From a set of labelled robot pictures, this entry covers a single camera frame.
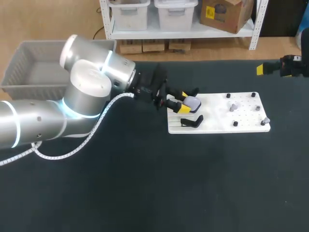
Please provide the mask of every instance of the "black clip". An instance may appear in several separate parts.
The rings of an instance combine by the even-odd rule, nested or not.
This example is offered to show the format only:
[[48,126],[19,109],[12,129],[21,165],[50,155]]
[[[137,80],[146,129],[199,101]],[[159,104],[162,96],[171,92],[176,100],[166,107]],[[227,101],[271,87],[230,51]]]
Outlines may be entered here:
[[192,120],[189,120],[189,119],[186,119],[186,118],[182,118],[182,119],[180,119],[180,123],[182,124],[182,127],[198,128],[203,120],[204,120],[203,115],[200,115],[196,121],[192,121]]

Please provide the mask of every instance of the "gray plastic basket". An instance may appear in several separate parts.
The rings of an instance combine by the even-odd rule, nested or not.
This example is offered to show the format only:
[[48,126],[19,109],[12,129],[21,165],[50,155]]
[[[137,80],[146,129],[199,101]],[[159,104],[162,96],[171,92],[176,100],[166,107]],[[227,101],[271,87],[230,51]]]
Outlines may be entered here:
[[[17,48],[0,88],[13,100],[60,100],[70,80],[59,65],[66,41],[24,41]],[[115,51],[116,40],[92,41]]]

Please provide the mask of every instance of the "black cable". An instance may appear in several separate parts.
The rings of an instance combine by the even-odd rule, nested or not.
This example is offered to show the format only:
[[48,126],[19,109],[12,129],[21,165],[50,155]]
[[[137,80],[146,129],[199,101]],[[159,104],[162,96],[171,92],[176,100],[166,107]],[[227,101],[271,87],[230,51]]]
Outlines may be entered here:
[[102,30],[104,28],[104,26],[103,27],[101,27],[99,30],[97,30],[97,32],[95,33],[95,35],[93,36],[93,40],[95,39],[95,37],[96,37],[96,35],[98,34],[98,32],[100,31],[100,30]]
[[[101,13],[101,8],[100,7],[98,7],[97,8],[97,13]],[[98,34],[98,32],[100,31],[100,30],[102,30],[104,28],[104,26],[103,27],[101,27],[99,30],[97,30],[97,32],[95,33],[95,35],[93,36],[93,40],[95,39],[95,37],[96,37],[96,35]]]

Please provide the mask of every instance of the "white plastic bin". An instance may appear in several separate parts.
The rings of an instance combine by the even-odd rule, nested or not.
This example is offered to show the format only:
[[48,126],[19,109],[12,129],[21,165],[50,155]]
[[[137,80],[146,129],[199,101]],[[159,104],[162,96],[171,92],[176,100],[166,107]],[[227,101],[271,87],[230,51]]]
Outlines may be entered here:
[[159,9],[160,28],[163,31],[191,30],[194,8],[198,0],[154,0]]
[[147,30],[147,10],[150,0],[109,1],[118,30]]

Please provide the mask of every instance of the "sticker on box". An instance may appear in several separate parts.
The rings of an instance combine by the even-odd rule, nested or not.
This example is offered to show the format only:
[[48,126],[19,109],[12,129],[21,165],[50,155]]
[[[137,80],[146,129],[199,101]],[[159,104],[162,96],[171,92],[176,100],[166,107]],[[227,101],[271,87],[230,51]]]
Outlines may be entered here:
[[214,19],[214,7],[207,6],[206,7],[206,18]]

